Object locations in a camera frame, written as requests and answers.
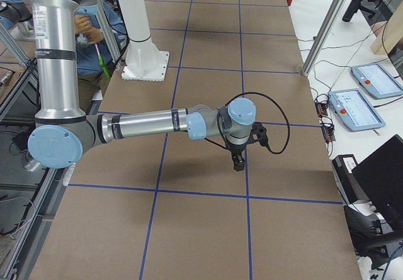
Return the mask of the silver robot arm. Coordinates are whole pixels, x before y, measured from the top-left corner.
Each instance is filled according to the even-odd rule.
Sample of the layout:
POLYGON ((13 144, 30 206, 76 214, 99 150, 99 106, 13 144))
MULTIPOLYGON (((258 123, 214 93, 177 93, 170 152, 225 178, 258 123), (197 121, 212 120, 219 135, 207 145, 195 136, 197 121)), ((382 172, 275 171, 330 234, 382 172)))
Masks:
POLYGON ((1 24, 7 30, 18 24, 33 30, 33 16, 23 0, 1 0, 1 24))
POLYGON ((201 140, 220 135, 231 152, 234 169, 244 169, 242 152, 252 142, 256 107, 236 97, 223 107, 204 105, 134 115, 87 115, 79 107, 76 11, 95 13, 98 0, 25 0, 31 5, 41 108, 28 139, 30 155, 42 165, 61 169, 89 149, 112 140, 168 132, 186 132, 201 140))

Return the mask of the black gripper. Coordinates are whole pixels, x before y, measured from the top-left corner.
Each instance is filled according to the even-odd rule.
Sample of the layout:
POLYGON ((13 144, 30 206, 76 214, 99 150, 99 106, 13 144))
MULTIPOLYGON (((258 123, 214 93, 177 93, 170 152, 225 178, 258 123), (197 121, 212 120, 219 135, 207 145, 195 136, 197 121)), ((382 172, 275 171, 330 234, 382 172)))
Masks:
POLYGON ((243 158, 243 151, 251 141, 250 136, 234 137, 231 134, 225 135, 226 144, 231 152, 232 160, 235 171, 243 171, 245 168, 245 160, 243 158))

